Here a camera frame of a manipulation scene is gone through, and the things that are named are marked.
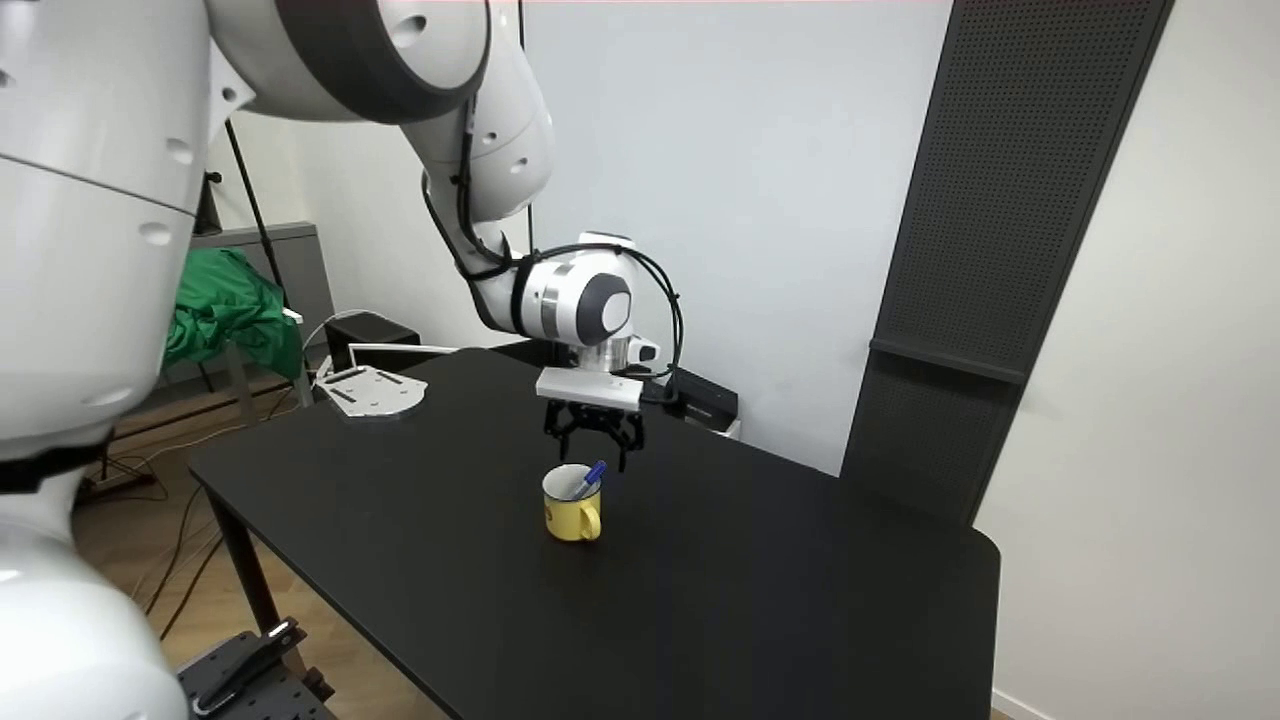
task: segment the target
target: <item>gray wall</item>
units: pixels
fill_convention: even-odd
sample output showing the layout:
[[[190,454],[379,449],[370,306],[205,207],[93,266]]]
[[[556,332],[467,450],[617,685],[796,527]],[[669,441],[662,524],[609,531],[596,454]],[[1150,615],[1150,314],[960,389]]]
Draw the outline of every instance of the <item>gray wall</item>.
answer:
[[[683,365],[745,395],[745,441],[825,471],[843,454],[945,18],[945,0],[530,4],[562,123],[536,239],[617,227],[669,265]]]

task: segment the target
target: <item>yellow cup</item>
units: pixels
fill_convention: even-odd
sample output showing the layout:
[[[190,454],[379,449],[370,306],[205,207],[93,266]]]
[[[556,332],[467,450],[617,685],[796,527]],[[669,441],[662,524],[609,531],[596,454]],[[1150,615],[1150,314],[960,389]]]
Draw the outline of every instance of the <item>yellow cup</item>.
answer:
[[[585,482],[587,462],[562,462],[543,476],[543,524],[564,544],[592,544],[606,531],[599,482]]]

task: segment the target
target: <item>wooden floor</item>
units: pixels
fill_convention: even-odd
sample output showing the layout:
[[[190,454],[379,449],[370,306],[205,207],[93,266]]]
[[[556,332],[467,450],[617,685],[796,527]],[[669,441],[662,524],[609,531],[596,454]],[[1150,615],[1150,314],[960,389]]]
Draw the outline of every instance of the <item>wooden floor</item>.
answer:
[[[290,390],[264,390],[258,416],[291,410]],[[173,667],[190,667],[197,655],[213,650],[238,630],[253,630],[253,613],[244,605],[232,559],[222,544],[215,519],[205,490],[190,476],[190,449],[244,429],[244,408],[228,402],[215,410],[197,410],[191,418],[149,429],[156,416],[131,418],[112,449],[122,467],[93,471],[104,489],[76,509],[76,544],[87,563],[96,563],[118,589],[125,589],[142,606],[154,605],[149,621],[165,634]],[[156,480],[122,489],[128,467],[149,467]],[[165,563],[179,544],[179,559],[162,589]],[[268,546],[259,546],[273,597],[286,615],[300,621],[308,640],[300,646],[308,667],[321,667],[335,686],[328,707],[343,720],[442,720],[446,712],[418,693],[349,621],[340,621],[300,574],[291,574]]]

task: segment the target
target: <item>table leg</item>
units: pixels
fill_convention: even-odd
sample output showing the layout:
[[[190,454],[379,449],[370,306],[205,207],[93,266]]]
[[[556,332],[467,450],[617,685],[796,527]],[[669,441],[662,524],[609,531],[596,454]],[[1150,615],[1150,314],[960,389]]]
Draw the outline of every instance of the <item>table leg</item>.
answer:
[[[282,625],[282,613],[277,613],[264,563],[258,559],[253,534],[239,524],[239,517],[228,504],[222,504],[213,490],[209,490],[209,504],[213,504],[222,531],[223,531],[223,544],[238,563],[239,589],[248,597],[253,621],[259,630],[273,630]]]

